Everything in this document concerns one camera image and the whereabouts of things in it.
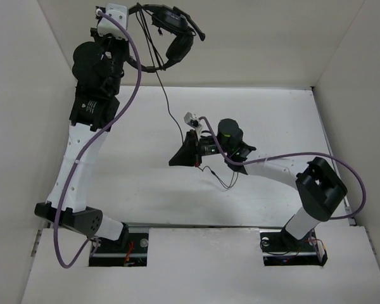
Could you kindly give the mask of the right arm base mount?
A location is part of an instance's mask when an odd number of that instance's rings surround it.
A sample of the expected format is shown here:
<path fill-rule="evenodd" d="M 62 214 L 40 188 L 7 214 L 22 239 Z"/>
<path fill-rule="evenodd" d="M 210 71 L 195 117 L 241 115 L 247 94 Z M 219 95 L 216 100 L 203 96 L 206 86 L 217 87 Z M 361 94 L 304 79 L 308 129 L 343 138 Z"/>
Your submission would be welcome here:
<path fill-rule="evenodd" d="M 265 266 L 319 266 L 328 261 L 326 247 L 315 231 L 310 231 L 302 240 L 287 240 L 281 231 L 261 231 L 260 249 Z"/>

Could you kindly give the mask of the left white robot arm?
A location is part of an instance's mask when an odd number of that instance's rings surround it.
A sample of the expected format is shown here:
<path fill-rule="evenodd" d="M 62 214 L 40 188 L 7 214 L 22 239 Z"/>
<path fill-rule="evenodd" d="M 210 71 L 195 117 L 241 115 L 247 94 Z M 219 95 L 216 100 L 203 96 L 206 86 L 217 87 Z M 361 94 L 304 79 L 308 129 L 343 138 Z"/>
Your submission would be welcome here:
<path fill-rule="evenodd" d="M 75 101 L 70 113 L 68 144 L 56 183 L 36 216 L 54 222 L 59 208 L 59 225 L 89 238 L 106 239 L 115 251 L 126 249 L 129 235 L 123 223 L 87 205 L 94 164 L 108 133 L 100 133 L 117 114 L 116 95 L 129 56 L 122 33 L 99 35 L 91 29 L 92 41 L 73 53 L 73 76 L 77 79 Z"/>

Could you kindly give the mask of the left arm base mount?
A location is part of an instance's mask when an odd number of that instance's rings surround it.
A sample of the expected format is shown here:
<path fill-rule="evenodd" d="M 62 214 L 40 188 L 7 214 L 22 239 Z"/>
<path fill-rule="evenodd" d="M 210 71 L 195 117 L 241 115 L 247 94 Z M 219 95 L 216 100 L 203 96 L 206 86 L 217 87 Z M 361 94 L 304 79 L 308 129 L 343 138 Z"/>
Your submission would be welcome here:
<path fill-rule="evenodd" d="M 148 259 L 149 228 L 131 227 L 126 245 L 121 248 L 100 240 L 97 250 L 91 245 L 90 267 L 145 267 Z"/>

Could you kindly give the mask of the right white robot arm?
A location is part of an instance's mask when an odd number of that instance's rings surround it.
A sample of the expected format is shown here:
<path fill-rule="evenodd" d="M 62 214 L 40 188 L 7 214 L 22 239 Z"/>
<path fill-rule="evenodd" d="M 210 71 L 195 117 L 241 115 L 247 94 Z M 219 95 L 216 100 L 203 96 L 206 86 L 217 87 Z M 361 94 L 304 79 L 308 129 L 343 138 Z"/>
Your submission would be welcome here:
<path fill-rule="evenodd" d="M 260 153 L 244 142 L 242 129 L 230 118 L 222 119 L 217 132 L 207 136 L 203 135 L 202 119 L 186 113 L 184 122 L 191 129 L 169 160 L 171 167 L 199 167 L 204 157 L 221 155 L 235 173 L 264 177 L 298 192 L 301 208 L 281 230 L 281 243 L 287 249 L 296 249 L 318 224 L 330 220 L 347 194 L 344 183 L 321 157 L 304 163 Z"/>

